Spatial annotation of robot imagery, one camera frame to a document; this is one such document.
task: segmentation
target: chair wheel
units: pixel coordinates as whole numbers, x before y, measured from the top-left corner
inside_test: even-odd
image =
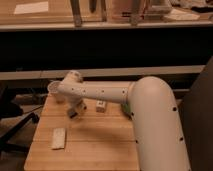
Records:
[[[32,122],[33,123],[38,123],[38,121],[39,121],[38,115],[34,115],[34,117],[32,118]]]

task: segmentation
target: office chair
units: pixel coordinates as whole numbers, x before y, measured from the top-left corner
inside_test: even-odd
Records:
[[[23,114],[23,110],[19,105],[11,102],[16,93],[12,90],[6,88],[1,88],[0,96],[0,120],[4,118],[12,118],[21,116]],[[38,123],[39,117],[35,113],[28,114],[23,120],[21,120],[18,124],[16,124],[12,129],[6,132],[4,135],[0,137],[0,155],[1,152],[28,152],[29,148],[21,145],[11,144],[8,141],[29,121],[31,120],[33,123]]]

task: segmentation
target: wooden table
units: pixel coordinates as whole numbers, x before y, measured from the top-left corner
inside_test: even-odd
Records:
[[[95,112],[95,100],[84,100],[87,110],[70,119],[68,103],[47,97],[25,162],[26,171],[139,170],[132,122],[119,104],[108,103]],[[51,150],[53,129],[65,127],[66,147]]]

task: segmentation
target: cable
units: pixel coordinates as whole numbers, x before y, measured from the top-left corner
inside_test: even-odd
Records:
[[[41,106],[39,106],[39,107],[36,107],[35,109],[29,110],[29,111],[27,111],[27,112],[24,112],[23,114],[28,114],[28,113],[34,112],[34,111],[36,111],[36,110],[38,110],[38,109],[40,109],[40,108],[42,108],[42,107],[44,107],[44,105],[41,105]]]

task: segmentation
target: cup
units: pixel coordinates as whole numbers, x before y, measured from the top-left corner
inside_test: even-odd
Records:
[[[47,86],[47,90],[49,94],[54,97],[55,101],[57,103],[62,103],[65,101],[65,96],[63,96],[61,93],[58,92],[58,86],[61,81],[52,81],[50,84]]]

